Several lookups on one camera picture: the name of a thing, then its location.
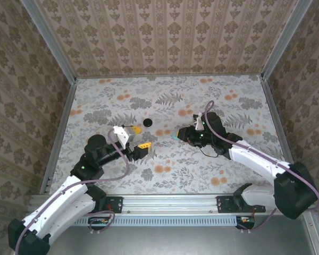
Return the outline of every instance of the gray leaf pattern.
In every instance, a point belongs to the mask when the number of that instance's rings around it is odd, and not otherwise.
[[[269,185],[242,164],[222,156],[205,157],[198,148],[172,138],[179,128],[192,125],[192,115],[203,112],[211,99],[227,132],[282,157],[257,75],[79,79],[51,193],[83,154],[88,138],[106,136],[114,125],[141,127],[130,146],[151,142],[152,150],[130,163],[131,171],[124,179],[98,184],[109,194],[220,193],[234,192],[246,182]],[[152,119],[151,127],[143,126],[146,118]],[[203,152],[215,155],[211,147]],[[125,170],[120,158],[104,165],[102,178],[121,176]]]

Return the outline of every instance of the black hockey puck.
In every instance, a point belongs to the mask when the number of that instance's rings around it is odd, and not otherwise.
[[[153,121],[151,119],[149,119],[149,118],[146,118],[143,121],[143,125],[146,126],[147,128],[150,127],[152,124],[153,124]]]

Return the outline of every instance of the black cable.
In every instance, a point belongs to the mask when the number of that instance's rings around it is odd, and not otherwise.
[[[217,157],[219,156],[218,154],[217,154],[217,156],[209,156],[209,155],[205,154],[205,153],[202,151],[201,148],[200,148],[200,151],[202,152],[202,154],[203,154],[204,156],[209,157],[209,158],[217,158]]]

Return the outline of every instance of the patterned wall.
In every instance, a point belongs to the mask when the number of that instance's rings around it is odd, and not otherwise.
[[[313,0],[268,80],[295,160],[319,189],[319,0]]]
[[[19,1],[0,1],[0,254],[39,193],[69,85]]]
[[[79,77],[259,73],[297,0],[37,0]]]

